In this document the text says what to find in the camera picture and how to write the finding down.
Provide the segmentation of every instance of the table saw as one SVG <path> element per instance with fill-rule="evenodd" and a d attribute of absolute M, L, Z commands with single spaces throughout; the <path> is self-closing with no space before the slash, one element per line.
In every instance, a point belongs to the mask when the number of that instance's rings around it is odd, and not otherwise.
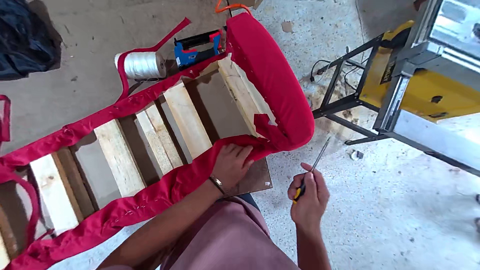
<path fill-rule="evenodd" d="M 351 58 L 370 50 L 365 64 Z M 343 68 L 363 74 L 355 93 L 330 103 Z M 416 21 L 370 40 L 316 73 L 335 67 L 314 118 L 326 117 L 364 136 L 347 145 L 394 138 L 480 176 L 480 145 L 437 124 L 480 112 L 480 6 L 471 0 L 430 0 Z M 364 106 L 376 133 L 335 113 Z"/>

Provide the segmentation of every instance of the black cloth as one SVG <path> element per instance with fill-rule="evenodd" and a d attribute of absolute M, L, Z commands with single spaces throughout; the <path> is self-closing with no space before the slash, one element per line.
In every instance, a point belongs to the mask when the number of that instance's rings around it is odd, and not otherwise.
<path fill-rule="evenodd" d="M 45 23 L 25 0 L 0 0 L 0 80 L 47 71 L 60 59 Z"/>

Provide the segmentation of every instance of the bracelet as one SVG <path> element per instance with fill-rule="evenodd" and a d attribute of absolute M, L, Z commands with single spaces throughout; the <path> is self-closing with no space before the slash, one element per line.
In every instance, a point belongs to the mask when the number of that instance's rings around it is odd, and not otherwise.
<path fill-rule="evenodd" d="M 225 195 L 225 191 L 222 189 L 222 182 L 218 178 L 210 176 L 208 179 Z"/>

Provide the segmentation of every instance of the spool of twine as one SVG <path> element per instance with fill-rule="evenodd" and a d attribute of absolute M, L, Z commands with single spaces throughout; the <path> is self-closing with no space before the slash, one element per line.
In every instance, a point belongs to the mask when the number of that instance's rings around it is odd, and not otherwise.
<path fill-rule="evenodd" d="M 115 55 L 115 66 L 121 53 Z M 128 79 L 165 78 L 165 60 L 158 52 L 131 52 L 125 57 L 125 73 Z"/>

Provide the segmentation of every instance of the black cord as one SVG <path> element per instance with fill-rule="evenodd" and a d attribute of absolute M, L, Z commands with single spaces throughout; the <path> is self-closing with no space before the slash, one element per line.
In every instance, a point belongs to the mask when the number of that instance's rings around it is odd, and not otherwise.
<path fill-rule="evenodd" d="M 320 60 L 318 60 L 317 62 L 315 62 L 315 64 L 313 64 L 313 66 L 312 66 L 312 69 L 310 70 L 310 81 L 311 81 L 311 82 L 314 82 L 314 81 L 315 81 L 315 77 L 313 76 L 313 70 L 314 70 L 315 66 L 316 66 L 319 62 L 325 62 L 325 63 L 329 63 L 329 64 L 331 63 L 331 61 L 328 61 L 328 60 L 325 60 L 325 59 L 320 59 Z M 353 66 L 355 67 L 354 69 L 352 69 L 352 70 L 350 70 L 349 72 L 345 73 L 345 75 L 343 76 L 343 80 L 345 81 L 345 83 L 346 83 L 349 87 L 351 87 L 352 89 L 356 89 L 356 88 L 354 88 L 351 84 L 348 83 L 347 75 L 350 74 L 350 73 L 352 73 L 353 71 L 357 70 L 359 67 L 357 67 L 356 65 L 352 65 L 352 64 L 350 64 L 350 63 L 347 63 L 347 62 L 345 63 L 345 65 L 346 65 L 347 67 L 353 67 Z"/>
<path fill-rule="evenodd" d="M 357 88 L 356 88 L 356 87 L 353 87 L 351 84 L 348 83 L 347 75 L 350 74 L 350 73 L 352 73 L 353 71 L 357 70 L 358 68 L 359 68 L 359 67 L 356 67 L 356 68 L 350 70 L 349 72 L 345 73 L 345 75 L 343 76 L 343 81 L 344 81 L 349 87 L 351 87 L 353 90 L 356 90 Z"/>
<path fill-rule="evenodd" d="M 315 62 L 315 64 L 313 64 L 312 70 L 310 70 L 310 81 L 311 81 L 311 82 L 314 82 L 314 81 L 315 81 L 315 77 L 313 76 L 313 69 L 315 68 L 315 66 L 316 66 L 319 62 L 325 62 L 325 63 L 329 63 L 329 64 L 331 63 L 331 61 L 328 61 L 328 60 L 325 60 L 325 59 L 320 59 L 320 60 L 318 60 L 317 62 Z M 355 66 L 355 65 L 352 65 L 352 64 L 350 64 L 350 63 L 345 63 L 345 65 L 346 65 L 347 67 L 353 67 L 353 66 Z"/>
<path fill-rule="evenodd" d="M 312 70 L 310 70 L 310 81 L 311 81 L 311 82 L 314 82 L 314 81 L 315 81 L 315 78 L 314 78 L 314 76 L 313 76 L 313 69 L 315 68 L 315 66 L 316 66 L 319 62 L 331 63 L 330 61 L 327 61 L 327 60 L 324 60 L 324 59 L 320 59 L 320 60 L 318 60 L 317 62 L 315 62 L 315 64 L 313 64 Z"/>

